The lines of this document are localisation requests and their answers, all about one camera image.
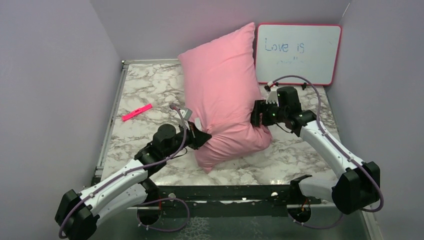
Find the pink pillowcase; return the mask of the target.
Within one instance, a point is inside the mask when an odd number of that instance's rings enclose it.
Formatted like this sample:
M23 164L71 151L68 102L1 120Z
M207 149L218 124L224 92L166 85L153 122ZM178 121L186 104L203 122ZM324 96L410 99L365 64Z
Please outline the pink pillowcase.
M178 56L183 72L185 105L191 119L211 138L194 152L205 173L225 161L267 149L272 134L254 127L251 113L262 98L257 82L253 22Z

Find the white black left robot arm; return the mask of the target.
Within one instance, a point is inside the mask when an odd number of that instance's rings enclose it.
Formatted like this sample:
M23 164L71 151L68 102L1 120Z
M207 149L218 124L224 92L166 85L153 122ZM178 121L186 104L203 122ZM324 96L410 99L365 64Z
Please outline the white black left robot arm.
M80 192L67 191L54 217L59 238L87 240L106 219L134 205L161 209L159 188L150 177L182 149L197 150L212 138L193 122L180 125L179 130L170 124L161 125L152 141L122 169Z

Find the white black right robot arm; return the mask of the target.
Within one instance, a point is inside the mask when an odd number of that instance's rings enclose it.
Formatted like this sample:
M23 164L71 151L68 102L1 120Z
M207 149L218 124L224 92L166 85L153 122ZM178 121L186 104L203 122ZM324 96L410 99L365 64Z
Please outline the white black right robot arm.
M292 180L288 190L292 202L300 204L314 197L334 203L345 215L384 203L379 166L354 155L324 127L317 113L303 110L294 87L279 87L270 90L267 99L255 100L250 122L254 127L284 124L313 147L335 173L336 181L311 175Z

